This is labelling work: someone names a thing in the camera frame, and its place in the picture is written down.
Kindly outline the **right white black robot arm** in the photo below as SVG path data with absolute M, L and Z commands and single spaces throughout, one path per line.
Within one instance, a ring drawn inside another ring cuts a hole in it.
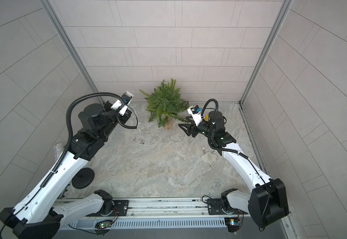
M 213 110 L 204 120 L 202 109 L 198 106 L 188 108 L 188 123 L 179 127 L 187 136 L 206 136 L 209 146 L 223 156 L 246 183 L 250 194 L 238 189 L 229 189 L 221 194 L 220 208 L 227 214 L 235 211 L 248 213 L 260 231 L 266 226 L 289 214 L 285 184 L 281 179 L 273 179 L 264 173 L 243 152 L 236 139 L 225 130 L 225 117 Z

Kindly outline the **small green christmas tree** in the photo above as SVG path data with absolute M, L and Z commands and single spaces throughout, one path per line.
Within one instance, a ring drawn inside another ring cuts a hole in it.
M 140 92 L 145 95 L 147 101 L 149 122 L 157 121 L 158 127 L 165 127 L 172 119 L 188 122 L 179 114 L 189 108 L 189 101 L 181 97 L 181 89 L 176 86 L 175 79 L 171 79 L 168 83 L 162 81 L 150 94 L 143 90 Z

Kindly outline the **thin wire string lights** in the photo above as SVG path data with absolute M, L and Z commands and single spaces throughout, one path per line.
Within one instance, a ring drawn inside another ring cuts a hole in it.
M 139 121 L 138 135 L 159 143 L 182 142 L 186 134 L 178 127 L 178 121 L 170 119 L 166 126 L 158 127 L 157 122 Z

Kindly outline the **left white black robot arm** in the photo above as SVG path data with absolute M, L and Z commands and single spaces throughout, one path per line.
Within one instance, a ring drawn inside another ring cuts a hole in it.
M 64 151 L 42 181 L 15 207 L 0 212 L 4 225 L 18 239 L 51 239 L 61 228 L 82 217 L 91 214 L 117 217 L 119 211 L 113 197 L 104 190 L 63 206 L 56 207 L 54 202 L 75 176 L 88 170 L 86 164 L 118 124 L 125 126 L 131 114 L 125 100 L 87 106 L 79 114 L 83 128 L 77 134 L 69 134 Z

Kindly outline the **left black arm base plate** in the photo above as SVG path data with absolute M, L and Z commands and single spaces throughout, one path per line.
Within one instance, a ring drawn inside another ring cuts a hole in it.
M 88 217 L 115 217 L 117 209 L 118 216 L 125 216 L 127 214 L 129 207 L 129 200 L 113 200 L 111 209 L 108 211 L 107 209 L 101 209 L 97 213 L 89 214 Z

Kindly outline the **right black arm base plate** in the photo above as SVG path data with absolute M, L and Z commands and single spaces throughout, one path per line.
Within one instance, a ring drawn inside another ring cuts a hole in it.
M 206 200 L 206 203 L 208 206 L 209 215 L 227 215 L 228 214 L 223 210 L 220 199 L 208 198 Z

